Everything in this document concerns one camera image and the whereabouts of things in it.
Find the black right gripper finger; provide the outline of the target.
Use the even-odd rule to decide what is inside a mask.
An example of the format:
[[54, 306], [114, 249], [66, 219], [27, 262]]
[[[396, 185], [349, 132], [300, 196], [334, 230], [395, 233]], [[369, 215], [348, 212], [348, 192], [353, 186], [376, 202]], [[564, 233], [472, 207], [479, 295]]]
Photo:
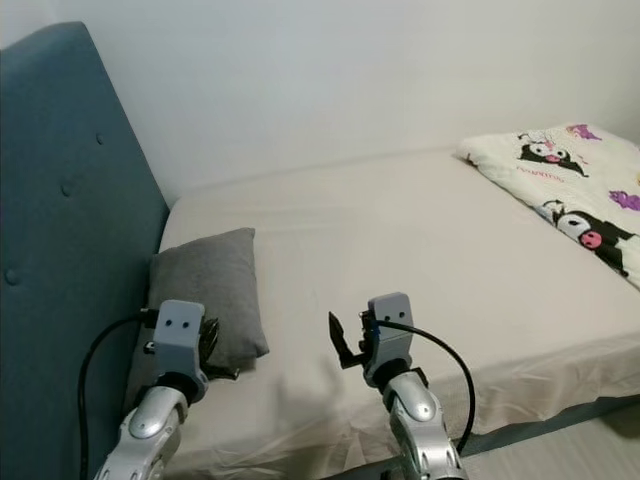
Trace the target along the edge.
[[339, 364], [342, 367], [352, 367], [355, 365], [355, 353], [349, 349], [346, 342], [346, 334], [344, 334], [343, 326], [334, 312], [328, 314], [328, 329], [330, 342], [333, 344], [335, 353], [337, 353]]

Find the grey pillow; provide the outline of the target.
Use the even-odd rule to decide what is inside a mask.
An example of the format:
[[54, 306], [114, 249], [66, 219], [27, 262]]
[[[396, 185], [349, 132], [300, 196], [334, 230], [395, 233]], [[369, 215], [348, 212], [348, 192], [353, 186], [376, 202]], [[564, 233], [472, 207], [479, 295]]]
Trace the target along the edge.
[[241, 228], [193, 239], [157, 253], [150, 266], [148, 307], [165, 300], [200, 303], [205, 317], [220, 321], [216, 346], [241, 348], [239, 374], [270, 352], [262, 329], [255, 234], [253, 228]]

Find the beige sheeted mattress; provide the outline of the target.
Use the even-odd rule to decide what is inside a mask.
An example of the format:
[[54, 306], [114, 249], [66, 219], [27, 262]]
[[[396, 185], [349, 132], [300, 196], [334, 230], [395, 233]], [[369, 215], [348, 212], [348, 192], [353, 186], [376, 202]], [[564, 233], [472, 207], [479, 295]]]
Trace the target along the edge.
[[640, 289], [447, 154], [266, 175], [179, 198], [163, 247], [255, 229], [269, 352], [191, 408], [166, 480], [314, 480], [397, 456], [387, 411], [339, 366], [371, 298], [460, 352], [483, 435], [600, 398], [640, 396]]

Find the teal upholstered headboard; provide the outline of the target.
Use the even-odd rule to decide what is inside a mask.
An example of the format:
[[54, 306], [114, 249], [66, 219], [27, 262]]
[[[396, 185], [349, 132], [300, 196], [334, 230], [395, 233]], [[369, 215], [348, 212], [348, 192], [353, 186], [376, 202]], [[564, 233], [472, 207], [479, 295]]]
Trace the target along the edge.
[[[169, 207], [90, 29], [0, 52], [1, 480], [82, 480], [77, 379], [93, 339], [146, 302]], [[125, 413], [137, 325], [87, 375], [88, 475]]]

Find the dark teal bed base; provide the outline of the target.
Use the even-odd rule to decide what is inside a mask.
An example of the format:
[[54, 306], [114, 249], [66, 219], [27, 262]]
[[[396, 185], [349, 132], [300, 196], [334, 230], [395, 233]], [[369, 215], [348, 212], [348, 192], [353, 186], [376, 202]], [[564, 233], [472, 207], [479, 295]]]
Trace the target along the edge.
[[[540, 422], [518, 422], [518, 424], [490, 431], [488, 434], [472, 434], [461, 454], [463, 457], [471, 457], [475, 454], [494, 451], [494, 449], [525, 442], [535, 436], [556, 433], [581, 422], [613, 415], [614, 412], [635, 406], [640, 406], [640, 396], [600, 397], [594, 402], [567, 408], [552, 419]], [[392, 460], [367, 463], [365, 466], [352, 468], [342, 474], [325, 477], [323, 480], [384, 480], [384, 472], [398, 472], [399, 468], [401, 463], [398, 458], [392, 458]]]

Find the cream cartoon print blanket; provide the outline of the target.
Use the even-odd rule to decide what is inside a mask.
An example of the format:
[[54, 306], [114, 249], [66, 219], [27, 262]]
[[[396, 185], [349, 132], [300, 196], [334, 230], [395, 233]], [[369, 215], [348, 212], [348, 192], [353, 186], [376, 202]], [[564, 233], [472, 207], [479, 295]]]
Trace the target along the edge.
[[640, 145], [566, 124], [480, 134], [454, 156], [640, 289]]

